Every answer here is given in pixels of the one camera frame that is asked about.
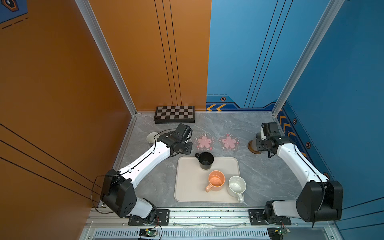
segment yellow chevron stripe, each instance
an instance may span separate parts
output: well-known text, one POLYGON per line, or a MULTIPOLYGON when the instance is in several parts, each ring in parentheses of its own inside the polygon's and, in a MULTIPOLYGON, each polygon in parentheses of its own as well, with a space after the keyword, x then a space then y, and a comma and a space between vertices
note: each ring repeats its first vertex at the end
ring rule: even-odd
POLYGON ((296 134, 295 134, 294 132, 288 132, 288 137, 289 137, 289 135, 294 135, 294 136, 296 136, 296 134))
POLYGON ((221 105, 220 107, 216 108, 217 111, 221 111, 220 108, 224 107, 225 104, 221 105))
POLYGON ((286 116, 283 116, 283 115, 280 116, 280 125, 281 125, 281 119, 282 118, 286 118, 286 116))
POLYGON ((212 104, 209 108, 207 108, 208 111, 212 111, 211 108, 215 106, 216 104, 212 104))
POLYGON ((283 128, 283 130, 284 130, 284 132, 285 132, 285 127, 290 127, 291 125, 289 125, 288 123, 285 123, 284 124, 284 128, 283 128))

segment brown cup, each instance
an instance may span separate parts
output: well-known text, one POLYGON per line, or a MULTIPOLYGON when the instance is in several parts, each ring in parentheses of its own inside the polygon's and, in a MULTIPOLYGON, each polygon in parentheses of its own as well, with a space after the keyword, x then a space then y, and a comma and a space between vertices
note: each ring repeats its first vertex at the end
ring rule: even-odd
POLYGON ((208 176, 209 185, 205 188, 206 192, 209 191, 220 191, 225 182, 225 176, 218 170, 212 171, 208 176))

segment tray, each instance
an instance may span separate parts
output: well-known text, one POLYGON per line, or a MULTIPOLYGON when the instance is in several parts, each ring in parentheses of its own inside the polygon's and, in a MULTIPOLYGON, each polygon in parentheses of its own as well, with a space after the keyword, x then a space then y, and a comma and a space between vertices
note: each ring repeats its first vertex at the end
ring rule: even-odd
POLYGON ((177 163, 175 199, 178 202, 238 203, 237 197, 227 192, 228 180, 233 176, 240 176, 239 165, 234 157, 215 157, 209 170, 201 169, 195 157, 181 157, 177 163), (225 183, 220 191, 207 193, 208 175, 213 170, 224 173, 225 183))

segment floor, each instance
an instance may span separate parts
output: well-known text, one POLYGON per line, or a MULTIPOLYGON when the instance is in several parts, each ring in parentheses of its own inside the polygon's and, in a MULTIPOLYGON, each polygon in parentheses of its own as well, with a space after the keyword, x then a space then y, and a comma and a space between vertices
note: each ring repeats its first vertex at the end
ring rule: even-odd
MULTIPOLYGON (((128 147, 120 167, 124 167, 149 149, 146 137, 151 132, 160 132, 176 127, 177 124, 155 124, 154 113, 139 113, 128 147)), ((177 161, 181 154, 158 164, 135 189, 136 196, 146 198, 157 207, 218 207, 218 206, 264 206, 269 200, 294 200, 300 192, 299 181, 287 164, 274 156, 268 158, 266 152, 253 154, 247 144, 260 132, 261 124, 274 122, 271 112, 252 111, 241 113, 196 113, 195 123, 187 124, 193 130, 192 138, 203 133, 214 137, 211 153, 214 156, 235 157, 238 160, 240 175, 247 183, 243 203, 201 203, 178 202, 174 198, 177 161), (240 141, 238 151, 224 151, 218 139, 232 134, 240 141)), ((198 152, 196 144, 191 156, 198 152)))

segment robotic arm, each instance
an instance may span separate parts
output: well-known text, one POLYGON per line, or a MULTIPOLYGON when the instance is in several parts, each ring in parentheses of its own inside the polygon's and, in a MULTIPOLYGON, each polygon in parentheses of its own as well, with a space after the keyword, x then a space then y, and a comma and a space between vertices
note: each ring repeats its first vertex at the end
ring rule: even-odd
POLYGON ((281 217, 301 218, 306 222, 339 220, 343 203, 343 187, 320 173, 299 151, 289 137, 281 136, 275 122, 263 123, 261 139, 254 139, 257 151, 278 155, 295 174, 303 188, 297 200, 268 201, 264 218, 279 223, 281 217))
POLYGON ((192 143, 188 140, 191 135, 189 126, 179 124, 175 131, 160 135, 148 151, 128 166, 118 172, 109 170, 104 178, 101 200, 119 217, 132 214, 144 223, 153 222, 156 207, 150 201, 136 197, 134 189, 145 175, 174 152, 190 155, 192 143))
MULTIPOLYGON (((119 171, 109 170, 104 178, 101 200, 119 217, 137 216, 143 223, 153 222, 156 207, 148 200, 136 197, 134 189, 157 164, 173 153, 190 155, 188 142, 192 129, 179 124, 175 131, 160 135, 155 144, 134 162, 119 171)), ((339 220, 343 188, 321 174, 286 136, 281 136, 277 123, 263 123, 261 138, 252 141, 252 148, 268 151, 268 157, 278 155, 299 180, 303 190, 297 200, 268 201, 261 220, 277 224, 288 218, 306 222, 339 220)))

